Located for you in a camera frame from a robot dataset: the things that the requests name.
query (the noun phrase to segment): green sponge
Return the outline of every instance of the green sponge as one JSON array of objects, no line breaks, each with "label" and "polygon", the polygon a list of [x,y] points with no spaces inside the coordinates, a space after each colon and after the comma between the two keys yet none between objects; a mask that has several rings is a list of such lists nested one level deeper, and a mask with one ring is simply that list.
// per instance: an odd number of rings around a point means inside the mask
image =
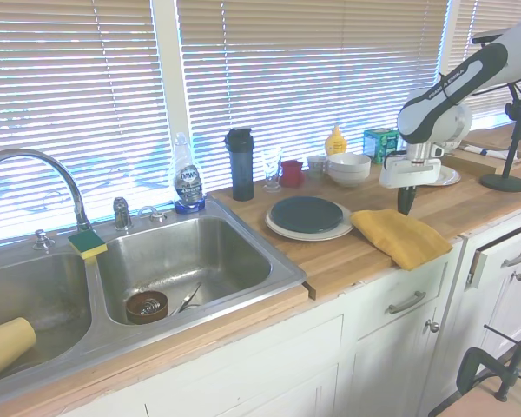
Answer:
[{"label": "green sponge", "polygon": [[92,230],[85,230],[84,232],[68,236],[68,240],[72,248],[84,260],[108,250],[106,243]]}]

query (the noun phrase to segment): faucet handle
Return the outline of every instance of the faucet handle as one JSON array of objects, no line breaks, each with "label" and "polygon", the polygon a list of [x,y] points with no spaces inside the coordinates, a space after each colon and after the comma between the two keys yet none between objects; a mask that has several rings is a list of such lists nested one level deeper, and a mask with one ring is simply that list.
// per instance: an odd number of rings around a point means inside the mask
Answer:
[{"label": "faucet handle", "polygon": [[36,241],[33,245],[34,250],[45,250],[54,246],[54,241],[47,237],[41,228],[35,231]]},{"label": "faucet handle", "polygon": [[160,223],[164,220],[164,213],[159,213],[158,210],[154,206],[145,206],[139,210],[137,213],[137,217],[141,217],[143,212],[150,211],[150,216],[148,217],[152,223]]},{"label": "faucet handle", "polygon": [[128,202],[123,197],[114,199],[114,225],[116,230],[129,230],[133,227],[131,215],[129,215]]}]

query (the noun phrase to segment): green box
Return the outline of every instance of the green box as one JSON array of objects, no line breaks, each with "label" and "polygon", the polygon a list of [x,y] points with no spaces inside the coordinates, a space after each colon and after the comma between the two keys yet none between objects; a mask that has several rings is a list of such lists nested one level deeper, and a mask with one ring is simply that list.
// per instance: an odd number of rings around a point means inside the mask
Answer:
[{"label": "green box", "polygon": [[363,154],[370,156],[374,163],[381,164],[386,156],[398,148],[397,130],[378,128],[365,130],[363,134]]}]

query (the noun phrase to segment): yellow cup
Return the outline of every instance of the yellow cup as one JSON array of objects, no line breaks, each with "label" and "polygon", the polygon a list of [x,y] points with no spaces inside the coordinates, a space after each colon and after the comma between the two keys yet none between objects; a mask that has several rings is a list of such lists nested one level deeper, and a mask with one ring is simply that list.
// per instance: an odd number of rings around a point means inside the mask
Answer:
[{"label": "yellow cup", "polygon": [[36,343],[35,330],[23,318],[0,325],[0,372]]}]

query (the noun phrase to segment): kitchen sink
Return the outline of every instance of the kitchen sink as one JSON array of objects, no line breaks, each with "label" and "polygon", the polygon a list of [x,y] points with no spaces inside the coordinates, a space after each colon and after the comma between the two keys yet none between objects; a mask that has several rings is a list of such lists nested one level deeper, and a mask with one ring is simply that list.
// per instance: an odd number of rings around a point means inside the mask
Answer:
[{"label": "kitchen sink", "polygon": [[87,333],[91,313],[82,259],[49,255],[0,268],[0,324],[17,317],[33,326],[36,345],[0,378],[56,358]]},{"label": "kitchen sink", "polygon": [[[0,374],[0,402],[120,354],[193,328],[300,285],[305,273],[212,198],[205,209],[162,222],[134,217],[133,228],[94,224],[108,251],[83,261],[73,230],[48,250],[34,237],[0,245],[0,324],[24,317],[36,345]],[[144,325],[128,322],[126,300],[162,291],[168,311],[201,287],[193,308]]]},{"label": "kitchen sink", "polygon": [[202,217],[113,240],[97,256],[109,316],[131,324],[127,299],[142,291],[161,291],[168,313],[201,287],[193,305],[205,305],[262,283],[270,262],[225,220]]}]

